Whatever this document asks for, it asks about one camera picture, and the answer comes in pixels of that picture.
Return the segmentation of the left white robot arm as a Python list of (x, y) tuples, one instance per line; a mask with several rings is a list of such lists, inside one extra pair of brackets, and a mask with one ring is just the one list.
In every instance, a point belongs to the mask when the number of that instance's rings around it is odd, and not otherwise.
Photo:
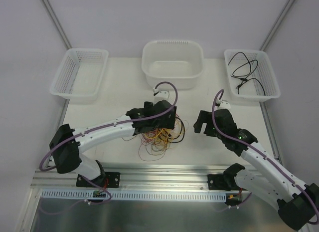
[(113, 121), (96, 127), (72, 129), (69, 124), (60, 126), (49, 144), (57, 172), (76, 172), (82, 181), (95, 187), (104, 186), (107, 175), (102, 164), (89, 159), (84, 152), (118, 138), (145, 134), (156, 129), (173, 129), (176, 109), (167, 100), (145, 102), (143, 108), (131, 109)]

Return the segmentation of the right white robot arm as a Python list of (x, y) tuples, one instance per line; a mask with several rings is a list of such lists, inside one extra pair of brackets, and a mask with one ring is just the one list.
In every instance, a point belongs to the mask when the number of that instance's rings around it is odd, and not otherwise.
[(278, 161), (268, 155), (258, 139), (246, 129), (238, 128), (229, 110), (201, 110), (194, 124), (195, 133), (216, 137), (238, 157), (251, 164), (262, 177), (256, 177), (244, 166), (235, 163), (223, 174), (208, 176), (208, 185), (216, 190), (239, 188), (270, 204), (291, 229), (300, 230), (319, 215), (319, 187), (307, 185)]

